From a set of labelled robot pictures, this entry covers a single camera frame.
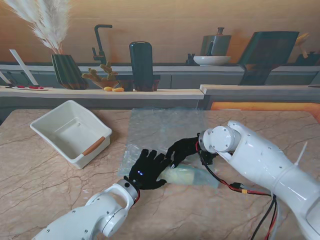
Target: white plastic tray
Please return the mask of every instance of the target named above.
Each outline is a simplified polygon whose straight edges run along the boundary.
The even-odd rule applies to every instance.
[[[78,169],[110,144],[112,130],[91,111],[68,100],[30,127]]]

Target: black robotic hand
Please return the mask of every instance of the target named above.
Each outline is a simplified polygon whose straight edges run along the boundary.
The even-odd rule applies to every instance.
[[[196,154],[196,143],[199,140],[199,133],[197,137],[192,138],[183,138],[179,141],[176,141],[171,147],[169,147],[165,157],[171,158],[173,152],[173,162],[171,164],[171,168],[176,168],[186,157]],[[207,151],[199,150],[203,160],[207,165],[213,164],[213,159],[218,156],[217,153],[210,153]]]
[[[173,152],[173,162],[171,168],[176,168],[186,157],[196,154],[196,143],[198,141],[197,137],[183,138],[176,141],[171,147],[169,147],[165,157],[171,158]]]
[[[143,149],[130,170],[129,179],[142,190],[157,189],[167,182],[164,179],[157,181],[157,178],[169,166],[171,160],[170,158],[165,159],[162,153],[156,156],[156,150],[152,150],[149,154],[148,149]]]

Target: feather plume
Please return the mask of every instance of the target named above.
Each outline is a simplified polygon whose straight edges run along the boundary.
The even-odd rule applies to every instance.
[[[31,23],[33,33],[56,54],[63,54],[69,21],[69,0],[4,0],[14,13]]]

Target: black faucet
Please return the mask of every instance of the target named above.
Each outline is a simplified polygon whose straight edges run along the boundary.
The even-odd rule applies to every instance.
[[[96,61],[101,61],[102,64],[107,64],[106,55],[105,55],[104,50],[102,49],[98,28],[110,28],[110,29],[112,29],[112,25],[109,25],[109,24],[98,24],[98,25],[96,25],[94,27],[96,41],[98,42],[98,47],[99,47],[99,55],[97,55],[96,49],[93,47],[92,48],[93,59],[96,60]]]

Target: white stick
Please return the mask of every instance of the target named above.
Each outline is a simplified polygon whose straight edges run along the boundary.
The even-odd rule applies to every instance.
[[[308,141],[305,142],[303,148],[302,148],[302,151],[300,152],[300,155],[297,159],[297,161],[294,163],[295,166],[298,166],[299,165],[299,162],[300,162],[300,159],[302,157],[302,155],[304,154],[305,150],[306,150],[306,147],[307,147],[307,144],[308,144]]]
[[[9,85],[12,84],[1,71],[0,71],[0,78],[2,78],[6,84],[9,84]]]
[[[29,77],[30,81],[32,82],[33,85],[39,85],[37,83],[37,81],[35,80],[34,76],[31,74],[31,72],[29,71],[29,69],[27,68],[27,66],[25,65],[24,61],[22,61],[21,57],[19,56],[19,54],[17,53],[16,50],[14,49],[10,49],[10,52],[12,53],[12,55],[14,56],[14,58],[17,60],[17,62],[20,64],[21,68],[23,69],[23,71],[26,73],[26,75]]]

